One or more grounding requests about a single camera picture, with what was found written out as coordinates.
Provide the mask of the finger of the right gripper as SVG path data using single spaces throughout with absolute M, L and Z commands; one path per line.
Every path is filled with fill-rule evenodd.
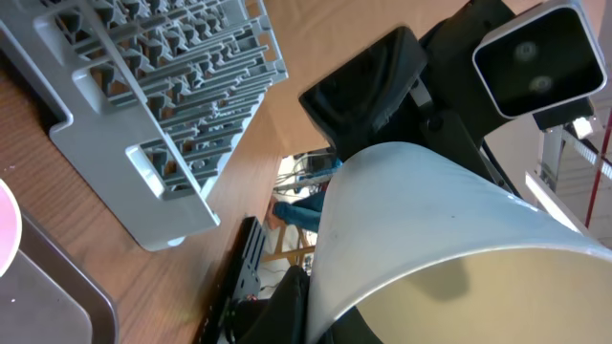
M 372 145 L 426 66 L 413 31 L 399 26 L 298 98 L 311 122 L 346 161 Z

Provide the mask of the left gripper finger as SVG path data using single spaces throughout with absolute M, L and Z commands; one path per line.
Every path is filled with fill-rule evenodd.
M 292 266 L 268 299 L 245 300 L 236 305 L 238 344 L 298 344 L 306 341 L 310 276 Z M 381 344 L 357 308 L 337 320 L 319 344 Z

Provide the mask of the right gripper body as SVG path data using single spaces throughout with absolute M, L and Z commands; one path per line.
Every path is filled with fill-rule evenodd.
M 469 1 L 423 38 L 428 54 L 426 86 L 446 113 L 460 120 L 458 135 L 468 141 L 467 147 L 440 152 L 490 182 L 500 179 L 502 173 L 492 155 L 480 152 L 489 133 L 523 116 L 544 119 L 546 127 L 552 127 L 593 113 L 589 96 L 516 118 L 500 116 L 474 69 L 472 54 L 487 33 L 518 15 L 502 1 Z

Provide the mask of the white cup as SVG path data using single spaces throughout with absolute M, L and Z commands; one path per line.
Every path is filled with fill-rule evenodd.
M 378 144 L 326 192 L 306 341 L 352 308 L 383 343 L 607 343 L 611 252 L 422 146 Z

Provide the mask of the pink cup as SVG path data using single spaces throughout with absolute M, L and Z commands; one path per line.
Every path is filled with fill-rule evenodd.
M 20 246 L 22 237 L 22 214 L 8 185 L 0 180 L 0 276 L 9 269 Z

